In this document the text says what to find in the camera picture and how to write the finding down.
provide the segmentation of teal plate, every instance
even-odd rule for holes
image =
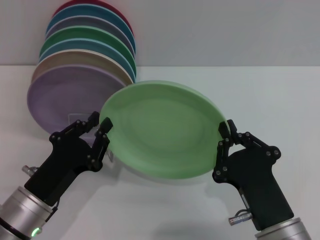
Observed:
[[[134,34],[132,33],[130,27],[125,23],[125,21],[113,11],[102,6],[95,5],[94,3],[76,4],[60,10],[53,16],[53,18],[49,22],[46,33],[59,21],[74,16],[93,16],[104,19],[114,24],[119,29],[121,29],[121,31],[128,37],[133,46],[134,52],[136,52],[136,42]]]
[[[204,95],[170,81],[143,81],[111,96],[100,122],[109,117],[109,149],[146,175],[187,179],[214,169],[218,128],[226,121]]]
[[[114,35],[96,27],[69,26],[56,31],[54,34],[52,34],[50,37],[48,37],[45,40],[40,50],[40,56],[54,44],[57,44],[61,41],[65,41],[69,39],[79,39],[79,38],[96,40],[98,42],[102,42],[116,49],[117,51],[119,51],[119,53],[121,53],[127,59],[134,73],[136,74],[136,62],[130,50],[127,48],[127,46],[124,45],[124,43]]]

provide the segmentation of plate rim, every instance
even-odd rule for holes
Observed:
[[[104,6],[101,6],[101,5],[97,5],[98,2],[101,2],[103,4],[106,4],[108,5],[108,7],[111,7],[113,9],[109,9],[108,7],[106,7],[105,5]],[[122,18],[122,20],[128,25],[128,27],[130,28],[130,30],[133,32],[133,29],[128,21],[128,19],[125,17],[125,15],[120,11],[118,10],[116,7],[114,7],[113,5],[111,4],[108,4],[107,2],[104,2],[104,1],[100,1],[100,0],[93,0],[93,1],[90,1],[90,3],[75,3],[75,4],[71,4],[69,6],[65,6],[63,7],[64,5],[68,5],[70,4],[71,1],[68,1],[68,2],[65,2],[64,4],[60,5],[53,13],[53,15],[51,16],[51,18],[53,18],[57,13],[59,13],[60,11],[62,11],[63,9],[67,8],[67,7],[70,7],[70,6],[73,6],[73,5],[77,5],[77,4],[93,4],[93,5],[97,5],[97,6],[100,6],[100,7],[103,7],[103,8],[106,8],[106,9],[109,9],[110,11],[114,12],[114,10],[116,10],[117,12],[114,12],[115,14],[117,14],[120,18]]]
[[[104,30],[101,30],[100,28],[97,28],[97,27],[93,27],[93,26],[68,26],[68,27],[65,27],[63,29],[60,29],[58,31],[56,31],[54,34],[52,34],[50,37],[48,37],[41,49],[40,49],[40,53],[39,53],[39,57],[45,52],[46,49],[48,49],[48,47],[44,50],[44,46],[45,44],[50,40],[50,39],[53,39],[55,37],[55,35],[58,35],[59,33],[63,32],[63,31],[72,31],[72,30],[81,30],[81,29],[87,29],[87,30],[94,30],[94,31],[97,31],[97,32],[100,32],[100,33],[103,33],[103,34],[106,34],[108,35],[108,37],[111,37],[111,38],[114,38],[117,42],[120,43],[120,45],[122,45],[130,54],[131,56],[131,60],[134,62],[134,64],[136,64],[136,60],[134,58],[134,56],[132,55],[131,51],[129,50],[129,48],[119,39],[117,38],[116,36],[112,35],[111,33],[107,32],[107,31],[104,31]]]
[[[49,56],[47,56],[46,58],[44,58],[42,61],[40,61],[36,67],[35,67],[35,70],[33,71],[33,74],[32,74],[32,77],[31,77],[31,83],[35,82],[35,73],[36,73],[36,70],[37,68],[41,65],[41,64],[45,64],[45,61],[48,61],[50,58],[56,56],[56,55],[60,55],[60,54],[64,54],[64,53],[87,53],[87,54],[90,54],[90,55],[95,55],[95,56],[99,56],[105,60],[108,60],[109,62],[112,62],[113,64],[117,65],[117,67],[119,67],[126,75],[127,77],[130,79],[131,83],[130,84],[133,84],[134,81],[132,80],[132,78],[130,77],[130,75],[128,74],[128,72],[115,60],[113,60],[112,58],[102,54],[102,53],[99,53],[99,52],[96,52],[96,51],[91,51],[91,50],[87,50],[87,49],[66,49],[66,50],[61,50],[61,51],[57,51]]]
[[[90,7],[102,9],[102,10],[105,10],[105,11],[111,13],[112,15],[118,17],[118,19],[120,19],[120,20],[122,21],[122,23],[124,23],[124,24],[126,25],[127,29],[129,30],[130,35],[131,35],[130,37],[132,37],[132,40],[133,40],[132,45],[134,45],[133,47],[134,47],[134,49],[136,49],[136,44],[137,44],[137,43],[136,43],[136,39],[135,39],[134,33],[132,32],[132,30],[131,30],[131,28],[128,26],[128,24],[127,24],[120,16],[118,16],[116,13],[114,13],[114,12],[111,11],[110,9],[105,8],[105,7],[103,7],[103,6],[95,5],[95,4],[79,3],[79,4],[75,4],[75,5],[72,5],[72,6],[68,6],[68,7],[62,9],[61,11],[59,11],[57,14],[55,14],[55,15],[50,19],[50,21],[49,21],[49,23],[48,23],[48,25],[47,25],[47,28],[46,28],[46,30],[45,30],[45,33],[48,32],[48,30],[49,30],[49,25],[51,24],[52,20],[53,20],[59,13],[61,13],[61,12],[63,12],[63,11],[67,11],[67,10],[70,9],[70,8],[78,7],[78,6],[80,6],[80,7],[81,7],[81,6],[84,6],[84,7],[85,7],[85,6],[90,6]]]
[[[45,58],[43,58],[43,56],[45,55],[45,53],[47,53],[51,48],[53,47],[56,47],[58,46],[59,44],[64,44],[64,43],[67,43],[67,42],[72,42],[72,41],[84,41],[84,42],[88,42],[88,43],[94,43],[94,44],[99,44],[99,45],[102,45],[104,47],[107,47],[113,51],[115,51],[126,63],[127,63],[127,66],[129,67],[129,69],[131,70],[130,73],[132,74],[133,78],[134,78],[134,83],[136,82],[136,79],[137,79],[137,76],[136,76],[136,72],[137,72],[137,66],[135,65],[135,71],[134,69],[132,68],[131,64],[128,62],[128,60],[121,54],[121,52],[119,52],[117,49],[115,49],[114,47],[104,43],[104,42],[101,42],[101,41],[98,41],[98,40],[94,40],[94,39],[91,39],[91,38],[82,38],[82,37],[79,37],[79,38],[69,38],[69,39],[66,39],[66,40],[62,40],[62,41],[59,41],[53,45],[51,45],[47,50],[45,50],[41,56],[39,57],[39,62],[41,62],[43,59],[47,58],[48,56],[54,54],[50,54],[48,56],[46,56]]]
[[[133,57],[135,58],[135,56],[136,56],[136,50],[135,50],[134,47],[132,46],[132,43],[130,42],[130,40],[129,40],[129,38],[127,37],[127,35],[126,35],[119,27],[117,27],[116,25],[114,25],[112,22],[107,21],[107,20],[105,20],[105,19],[103,19],[103,18],[100,18],[100,17],[97,17],[97,16],[77,15],[77,16],[69,16],[69,17],[67,17],[67,18],[64,18],[64,19],[58,21],[56,24],[54,24],[54,25],[48,30],[48,32],[45,33],[45,39],[44,39],[44,41],[46,41],[46,40],[48,39],[48,34],[50,33],[50,31],[51,31],[55,26],[57,26],[58,24],[66,21],[66,20],[76,19],[76,18],[96,19],[96,20],[99,20],[99,21],[102,21],[102,22],[105,22],[105,23],[108,23],[108,24],[112,25],[114,28],[116,28],[116,29],[127,39],[127,42],[129,43],[129,45],[130,45],[130,47],[131,47],[131,49],[132,49]]]

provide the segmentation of purple plate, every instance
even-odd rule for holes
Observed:
[[[52,134],[74,122],[72,116],[100,112],[107,99],[123,87],[120,79],[100,68],[63,65],[44,72],[30,85],[27,105],[34,120]]]

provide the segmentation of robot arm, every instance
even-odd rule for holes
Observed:
[[[229,218],[229,223],[252,219],[261,231],[256,234],[258,240],[311,240],[300,219],[292,219],[294,213],[272,174],[272,166],[281,157],[280,150],[250,132],[237,133],[232,120],[221,122],[219,132],[223,140],[217,146],[212,177],[216,183],[233,185],[246,207]],[[245,149],[229,155],[234,144]]]
[[[229,219],[230,224],[252,219],[261,231],[255,235],[257,240],[311,240],[300,219],[292,219],[294,214],[272,174],[280,150],[249,132],[237,133],[232,120],[227,123],[230,130],[225,122],[219,126],[223,140],[217,146],[212,176],[217,183],[236,187],[246,207]],[[41,233],[58,209],[58,204],[54,205],[76,177],[85,171],[101,170],[110,143],[107,133],[113,127],[110,119],[101,123],[92,147],[79,138],[98,124],[99,113],[94,112],[88,121],[78,120],[50,136],[51,155],[36,171],[24,167],[30,179],[0,208],[0,240],[30,240]],[[229,156],[233,144],[245,149]]]
[[[19,187],[0,209],[0,240],[30,240],[57,211],[60,197],[84,171],[98,172],[109,145],[107,134],[113,127],[106,118],[90,147],[79,138],[99,124],[99,113],[88,121],[76,121],[61,132],[53,133],[51,155],[36,170],[24,167],[30,179]]]

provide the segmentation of metal connector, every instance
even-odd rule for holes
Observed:
[[[252,219],[252,213],[251,212],[247,212],[247,213],[243,213],[241,215],[238,216],[233,216],[229,218],[229,224],[231,226],[239,224],[239,223],[243,223],[245,221],[248,221],[250,219]]]
[[[22,167],[22,171],[27,174],[29,177],[32,177],[33,174],[35,174],[35,172],[37,171],[37,167],[32,166],[32,167],[28,167],[27,165],[24,165]]]

